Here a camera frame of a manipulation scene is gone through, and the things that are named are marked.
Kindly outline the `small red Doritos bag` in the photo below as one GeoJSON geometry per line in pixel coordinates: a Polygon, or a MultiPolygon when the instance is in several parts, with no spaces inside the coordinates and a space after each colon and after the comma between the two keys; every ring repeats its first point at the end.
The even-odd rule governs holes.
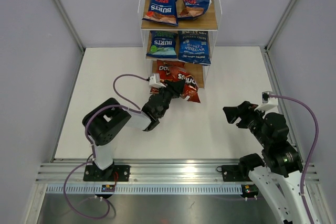
{"type": "Polygon", "coordinates": [[[198,84],[190,72],[177,66],[169,67],[169,71],[174,81],[185,81],[181,97],[188,102],[200,103],[198,84]]]}

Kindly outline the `large red Doritos bag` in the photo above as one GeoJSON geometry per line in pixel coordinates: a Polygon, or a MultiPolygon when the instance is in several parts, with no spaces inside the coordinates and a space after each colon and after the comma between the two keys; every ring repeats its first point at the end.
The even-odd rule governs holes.
{"type": "Polygon", "coordinates": [[[184,70],[184,65],[185,63],[180,61],[156,61],[156,70],[154,73],[159,74],[160,82],[164,85],[163,88],[168,87],[168,83],[181,82],[182,80],[183,84],[185,84],[184,78],[178,76],[184,70]]]}

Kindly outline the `Kettle sea salt vinegar bag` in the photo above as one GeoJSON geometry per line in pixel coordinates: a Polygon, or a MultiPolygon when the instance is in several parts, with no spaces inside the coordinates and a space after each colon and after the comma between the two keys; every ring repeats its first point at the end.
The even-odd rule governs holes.
{"type": "Polygon", "coordinates": [[[207,31],[178,31],[179,52],[177,58],[184,63],[203,66],[211,64],[207,31]]]}

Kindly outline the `Burts sea salt vinegar bag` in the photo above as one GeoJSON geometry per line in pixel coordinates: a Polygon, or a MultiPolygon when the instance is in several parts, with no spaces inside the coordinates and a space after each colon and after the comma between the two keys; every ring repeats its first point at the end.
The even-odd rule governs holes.
{"type": "Polygon", "coordinates": [[[147,57],[162,59],[177,58],[177,33],[164,30],[152,30],[150,31],[150,35],[151,40],[146,53],[147,57]]]}

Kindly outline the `Burts spicy chilli bag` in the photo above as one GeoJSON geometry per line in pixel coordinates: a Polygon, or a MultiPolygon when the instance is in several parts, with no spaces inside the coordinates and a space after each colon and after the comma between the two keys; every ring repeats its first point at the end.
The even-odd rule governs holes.
{"type": "Polygon", "coordinates": [[[203,16],[211,4],[211,0],[183,0],[184,8],[178,14],[179,20],[193,20],[203,16]]]}
{"type": "Polygon", "coordinates": [[[148,10],[142,20],[178,26],[177,0],[149,0],[148,10]]]}

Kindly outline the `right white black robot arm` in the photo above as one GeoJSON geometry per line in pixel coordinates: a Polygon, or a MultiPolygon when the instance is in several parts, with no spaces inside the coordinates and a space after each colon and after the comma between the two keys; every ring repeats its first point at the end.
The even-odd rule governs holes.
{"type": "Polygon", "coordinates": [[[241,157],[238,173],[257,186],[277,223],[319,223],[305,184],[310,159],[303,163],[288,142],[289,127],[284,115],[271,112],[279,98],[265,92],[261,105],[244,101],[238,106],[223,107],[227,122],[248,129],[263,148],[260,155],[241,157]]]}

